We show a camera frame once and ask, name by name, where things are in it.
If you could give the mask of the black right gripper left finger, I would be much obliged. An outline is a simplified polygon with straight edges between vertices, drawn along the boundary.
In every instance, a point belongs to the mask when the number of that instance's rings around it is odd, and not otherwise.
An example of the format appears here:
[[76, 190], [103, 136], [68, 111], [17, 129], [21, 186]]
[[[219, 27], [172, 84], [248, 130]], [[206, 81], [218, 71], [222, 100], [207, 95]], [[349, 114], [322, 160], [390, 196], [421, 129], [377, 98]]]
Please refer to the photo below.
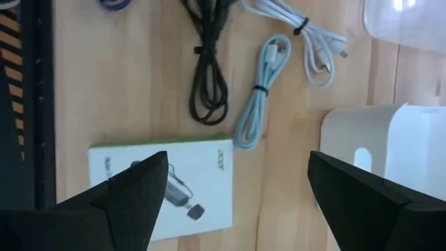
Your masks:
[[167, 186], [166, 151], [45, 210], [0, 210], [0, 251], [146, 251]]

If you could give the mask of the clear plastic bag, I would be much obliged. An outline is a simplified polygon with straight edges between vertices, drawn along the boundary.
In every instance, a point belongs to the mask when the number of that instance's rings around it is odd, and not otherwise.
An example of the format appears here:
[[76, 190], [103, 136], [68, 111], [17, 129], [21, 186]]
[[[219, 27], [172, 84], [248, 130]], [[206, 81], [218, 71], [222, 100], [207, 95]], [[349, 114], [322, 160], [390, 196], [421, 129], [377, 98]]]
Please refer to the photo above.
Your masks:
[[373, 38], [446, 55], [446, 0], [363, 0]]

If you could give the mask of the black aluminium table frame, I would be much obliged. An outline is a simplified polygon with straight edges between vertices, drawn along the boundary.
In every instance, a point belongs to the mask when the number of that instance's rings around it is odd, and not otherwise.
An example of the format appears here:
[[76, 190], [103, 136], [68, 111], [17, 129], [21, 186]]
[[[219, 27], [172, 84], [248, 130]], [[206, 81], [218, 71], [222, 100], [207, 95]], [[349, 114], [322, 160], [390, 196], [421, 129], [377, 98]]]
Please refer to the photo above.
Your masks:
[[24, 164], [35, 209], [56, 204], [52, 0], [22, 0]]

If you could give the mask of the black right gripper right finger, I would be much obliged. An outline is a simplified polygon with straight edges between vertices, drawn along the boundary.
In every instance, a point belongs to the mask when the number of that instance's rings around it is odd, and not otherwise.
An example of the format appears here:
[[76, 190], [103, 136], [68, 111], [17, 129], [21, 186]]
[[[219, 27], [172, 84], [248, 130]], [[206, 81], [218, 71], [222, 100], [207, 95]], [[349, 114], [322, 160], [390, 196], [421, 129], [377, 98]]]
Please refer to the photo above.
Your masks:
[[446, 251], [446, 201], [320, 151], [307, 177], [341, 251]]

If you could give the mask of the white plastic bin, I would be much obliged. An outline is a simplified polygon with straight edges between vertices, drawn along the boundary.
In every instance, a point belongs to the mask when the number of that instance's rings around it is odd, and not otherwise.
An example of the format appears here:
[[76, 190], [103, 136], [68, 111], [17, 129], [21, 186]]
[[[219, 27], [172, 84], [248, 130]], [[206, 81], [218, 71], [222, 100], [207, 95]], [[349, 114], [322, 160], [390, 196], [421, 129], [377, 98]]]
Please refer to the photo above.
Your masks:
[[320, 150], [446, 201], [446, 107], [334, 109], [321, 124]]

